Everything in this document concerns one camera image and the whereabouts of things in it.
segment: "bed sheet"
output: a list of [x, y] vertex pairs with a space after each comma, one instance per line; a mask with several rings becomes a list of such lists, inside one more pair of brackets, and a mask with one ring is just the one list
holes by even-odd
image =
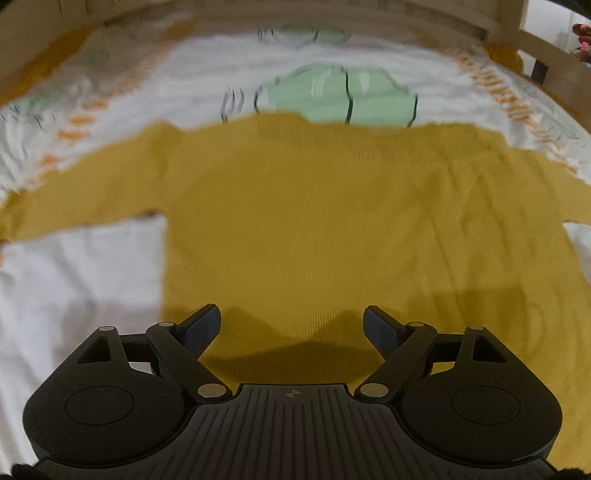
[[[589, 134], [479, 50], [428, 50], [414, 44], [420, 36], [410, 29], [398, 42], [305, 22], [233, 35], [198, 31], [199, 19], [182, 2], [130, 15], [95, 31], [51, 78], [0, 108], [0, 195], [35, 188], [157, 120], [194, 128], [290, 109], [346, 121], [349, 78], [359, 96], [350, 121], [473, 123], [570, 164], [591, 184]], [[367, 113], [365, 98], [374, 92], [398, 113]], [[327, 107], [310, 110], [312, 98]], [[151, 216], [2, 247], [0, 471], [35, 461], [22, 408], [82, 339], [100, 325], [132, 333], [158, 320], [165, 229], [163, 217]], [[591, 228], [565, 229], [590, 279]]]

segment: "yellow shirt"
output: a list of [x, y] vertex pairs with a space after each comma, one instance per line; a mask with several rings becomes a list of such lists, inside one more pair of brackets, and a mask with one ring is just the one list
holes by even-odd
[[558, 397], [556, 466], [591, 468], [589, 288], [561, 226], [591, 223], [591, 189], [562, 165], [470, 125], [161, 124], [13, 194], [0, 238], [155, 211], [163, 318], [219, 305], [203, 362], [230, 385], [359, 382], [381, 362], [369, 304], [441, 332], [485, 325]]

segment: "white fabric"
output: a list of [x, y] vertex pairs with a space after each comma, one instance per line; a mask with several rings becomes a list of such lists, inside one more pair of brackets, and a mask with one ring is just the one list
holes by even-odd
[[[188, 17], [190, 11], [182, 6], [166, 7], [101, 28], [51, 79], [27, 98], [0, 108], [0, 192], [26, 186], [47, 154], [58, 157], [64, 169], [154, 121], [180, 128], [220, 122], [223, 98], [232, 92], [235, 98], [244, 95], [244, 102], [239, 112], [236, 103], [229, 119], [250, 114], [263, 83], [310, 63], [386, 70], [418, 95], [414, 125], [471, 122], [502, 132], [514, 147], [538, 148], [527, 127], [510, 120], [454, 60], [419, 47], [363, 37], [338, 45], [302, 44], [249, 32], [188, 38], [161, 63], [150, 61], [155, 52], [163, 52], [155, 42], [162, 30]], [[139, 88], [109, 98], [107, 110], [90, 113], [92, 124], [69, 123], [73, 115], [89, 114], [84, 104], [104, 99], [144, 60], [154, 67], [146, 73], [147, 67], [140, 65], [139, 74], [147, 79]], [[493, 68], [514, 82], [546, 122], [553, 122], [556, 135], [569, 138], [575, 132], [578, 143], [570, 139], [567, 152], [590, 181], [589, 136], [535, 88]], [[77, 142], [60, 140], [61, 129], [87, 131], [89, 136]], [[2, 248], [0, 471], [14, 462], [35, 461], [21, 426], [24, 403], [92, 330], [112, 324], [123, 333], [143, 332], [158, 320], [164, 230], [165, 220], [156, 216], [58, 232]], [[569, 225], [567, 231], [591, 278], [591, 229]]]

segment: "silver screw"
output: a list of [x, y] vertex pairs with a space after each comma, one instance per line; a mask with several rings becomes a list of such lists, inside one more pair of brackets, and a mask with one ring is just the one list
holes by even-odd
[[359, 391], [366, 397], [381, 398], [388, 395], [388, 387], [381, 383], [366, 383], [362, 385]]
[[226, 387], [219, 383], [206, 383], [197, 389], [197, 393], [203, 398], [218, 398], [226, 393]]

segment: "wooden headboard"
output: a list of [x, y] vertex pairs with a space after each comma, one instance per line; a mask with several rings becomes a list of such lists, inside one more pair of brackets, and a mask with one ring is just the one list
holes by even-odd
[[[168, 0], [13, 0], [0, 12], [0, 89], [58, 36]], [[545, 89], [591, 125], [591, 69], [524, 31], [527, 0], [194, 0], [212, 28], [272, 27], [294, 17], [338, 22], [353, 33], [395, 38], [400, 25], [440, 44], [477, 42], [523, 50], [548, 67]]]

